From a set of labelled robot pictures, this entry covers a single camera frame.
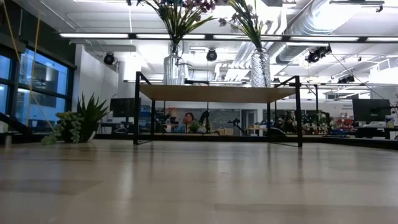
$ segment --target glass vase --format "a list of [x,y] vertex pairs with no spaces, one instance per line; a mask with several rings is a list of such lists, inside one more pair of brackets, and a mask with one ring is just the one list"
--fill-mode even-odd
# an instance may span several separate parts
[[269,71],[269,54],[267,49],[256,49],[251,56],[251,86],[271,87],[271,73]]
[[170,44],[170,55],[164,58],[163,85],[184,85],[184,61],[178,56],[178,44]]

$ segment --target computer monitor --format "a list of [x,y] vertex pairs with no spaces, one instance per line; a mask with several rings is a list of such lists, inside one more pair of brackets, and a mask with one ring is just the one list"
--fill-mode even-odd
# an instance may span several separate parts
[[389,100],[353,99],[355,121],[386,121],[391,115]]
[[134,98],[111,99],[110,110],[113,112],[114,118],[134,117]]

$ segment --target silver duct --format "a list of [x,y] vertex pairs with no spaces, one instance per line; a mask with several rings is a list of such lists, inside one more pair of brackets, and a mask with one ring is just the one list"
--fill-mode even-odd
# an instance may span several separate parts
[[[297,20],[287,28],[287,35],[328,35],[348,21],[359,6],[341,6],[329,4],[330,0],[314,0]],[[308,46],[286,45],[274,43],[268,49],[275,62],[288,64],[296,56],[302,54]]]

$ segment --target wooden floor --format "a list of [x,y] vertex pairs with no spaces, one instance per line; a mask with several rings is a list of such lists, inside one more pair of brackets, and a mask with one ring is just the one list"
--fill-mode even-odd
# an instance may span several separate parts
[[0,223],[398,222],[398,153],[131,141],[0,149]]

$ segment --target shelf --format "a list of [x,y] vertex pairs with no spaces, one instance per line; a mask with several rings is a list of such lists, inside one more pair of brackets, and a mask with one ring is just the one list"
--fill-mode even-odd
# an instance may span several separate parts
[[155,101],[214,103],[272,103],[295,93],[294,88],[183,85],[140,85],[140,91]]

